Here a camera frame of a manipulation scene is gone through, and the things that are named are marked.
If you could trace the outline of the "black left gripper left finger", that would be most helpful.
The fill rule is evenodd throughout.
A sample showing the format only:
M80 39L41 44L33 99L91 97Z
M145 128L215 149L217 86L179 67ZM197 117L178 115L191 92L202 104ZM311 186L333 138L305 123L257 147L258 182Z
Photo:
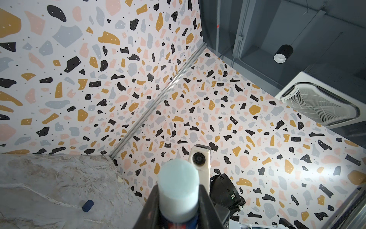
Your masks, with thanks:
M159 189L155 185L133 229L159 228Z

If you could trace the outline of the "blue glue stick cap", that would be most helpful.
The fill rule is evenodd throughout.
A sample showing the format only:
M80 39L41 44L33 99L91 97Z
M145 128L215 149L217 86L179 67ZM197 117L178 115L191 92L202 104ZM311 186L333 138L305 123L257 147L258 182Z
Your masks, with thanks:
M82 210L84 212L89 212L91 208L94 206L94 202L92 200L87 200L82 206Z

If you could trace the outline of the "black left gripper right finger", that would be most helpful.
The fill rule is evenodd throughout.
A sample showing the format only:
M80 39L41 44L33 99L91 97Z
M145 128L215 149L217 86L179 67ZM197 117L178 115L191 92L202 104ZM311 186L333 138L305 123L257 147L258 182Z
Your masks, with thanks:
M225 229L226 228L226 207L215 204L209 197L206 188L199 186L199 229Z

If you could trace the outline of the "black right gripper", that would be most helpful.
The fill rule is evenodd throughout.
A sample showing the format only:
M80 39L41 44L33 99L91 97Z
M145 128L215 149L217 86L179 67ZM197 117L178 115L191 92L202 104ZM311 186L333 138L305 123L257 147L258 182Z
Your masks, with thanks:
M215 175L210 178L209 196L213 203L227 207L230 216L240 212L246 204L246 201L226 174Z

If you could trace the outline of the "blue white glue stick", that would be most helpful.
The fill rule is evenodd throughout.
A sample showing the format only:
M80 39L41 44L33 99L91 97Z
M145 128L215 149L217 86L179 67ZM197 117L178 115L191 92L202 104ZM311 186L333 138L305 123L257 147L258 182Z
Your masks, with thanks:
M199 174L186 160L172 159L158 174L159 211L164 229L195 229L198 223Z

